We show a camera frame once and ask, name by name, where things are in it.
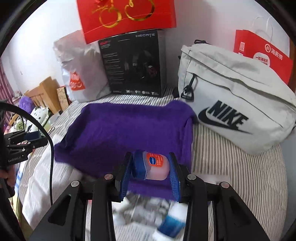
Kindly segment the wooden furniture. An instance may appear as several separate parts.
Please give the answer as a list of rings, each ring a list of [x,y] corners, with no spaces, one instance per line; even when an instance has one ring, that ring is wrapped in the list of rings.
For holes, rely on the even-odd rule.
[[[60,102],[57,95],[59,84],[57,80],[51,77],[43,80],[39,86],[24,93],[24,96],[29,97],[35,106],[49,108],[55,114],[61,110]]]

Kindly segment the brown wooden sign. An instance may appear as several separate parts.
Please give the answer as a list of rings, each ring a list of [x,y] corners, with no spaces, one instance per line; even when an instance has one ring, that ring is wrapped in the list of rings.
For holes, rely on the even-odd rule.
[[[62,111],[66,110],[69,106],[69,100],[68,100],[65,86],[61,86],[57,88],[57,96],[58,96]]]

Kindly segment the white blue cylindrical bottle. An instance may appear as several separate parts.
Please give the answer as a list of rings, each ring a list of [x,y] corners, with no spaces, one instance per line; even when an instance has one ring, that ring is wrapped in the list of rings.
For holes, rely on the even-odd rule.
[[[175,240],[186,225],[188,205],[174,202],[164,221],[152,235],[152,240]]]

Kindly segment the red gift box gold print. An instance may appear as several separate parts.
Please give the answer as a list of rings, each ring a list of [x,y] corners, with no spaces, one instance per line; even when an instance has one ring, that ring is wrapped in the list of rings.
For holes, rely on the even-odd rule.
[[[76,1],[87,44],[124,33],[175,28],[172,0]]]

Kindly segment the white Nike bag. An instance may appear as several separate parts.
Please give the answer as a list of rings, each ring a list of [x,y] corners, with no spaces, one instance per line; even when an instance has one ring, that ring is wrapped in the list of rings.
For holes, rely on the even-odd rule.
[[[200,124],[251,155],[289,136],[295,127],[295,94],[275,71],[207,43],[184,45],[181,51],[180,100]]]

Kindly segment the purple plush toy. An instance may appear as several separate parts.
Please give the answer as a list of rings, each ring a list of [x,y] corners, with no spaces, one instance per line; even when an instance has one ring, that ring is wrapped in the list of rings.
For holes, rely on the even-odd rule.
[[[36,107],[34,102],[28,96],[22,96],[19,103],[19,108],[31,114],[34,108]]]

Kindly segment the black headset box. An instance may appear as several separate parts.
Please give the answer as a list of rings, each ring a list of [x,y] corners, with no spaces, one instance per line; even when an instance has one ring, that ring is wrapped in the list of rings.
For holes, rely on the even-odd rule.
[[[142,30],[98,41],[112,93],[163,97],[167,85],[165,32]]]

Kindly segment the red paper shopping bag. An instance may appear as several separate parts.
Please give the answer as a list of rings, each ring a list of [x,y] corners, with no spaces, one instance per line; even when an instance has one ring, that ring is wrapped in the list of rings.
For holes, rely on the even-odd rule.
[[[236,30],[233,52],[269,66],[285,84],[293,67],[289,50],[287,34],[271,16],[257,16],[248,29]]]

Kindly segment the newspaper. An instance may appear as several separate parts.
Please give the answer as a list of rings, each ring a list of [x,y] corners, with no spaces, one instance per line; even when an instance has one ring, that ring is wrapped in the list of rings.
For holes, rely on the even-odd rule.
[[[122,202],[112,202],[116,240],[152,240],[174,201],[128,193]],[[182,240],[184,228],[175,238]]]

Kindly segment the purple towel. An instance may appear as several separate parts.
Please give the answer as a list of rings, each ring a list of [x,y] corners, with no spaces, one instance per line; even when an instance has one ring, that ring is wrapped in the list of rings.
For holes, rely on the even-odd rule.
[[[165,106],[88,104],[55,145],[54,158],[96,178],[136,150],[174,153],[178,163],[190,168],[195,120],[194,111],[179,100]]]

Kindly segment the white Miniso plastic bag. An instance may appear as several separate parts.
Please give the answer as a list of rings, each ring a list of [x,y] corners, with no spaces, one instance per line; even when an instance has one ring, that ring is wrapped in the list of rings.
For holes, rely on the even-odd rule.
[[[89,102],[111,93],[98,44],[86,44],[81,30],[55,41],[53,50],[71,101]]]

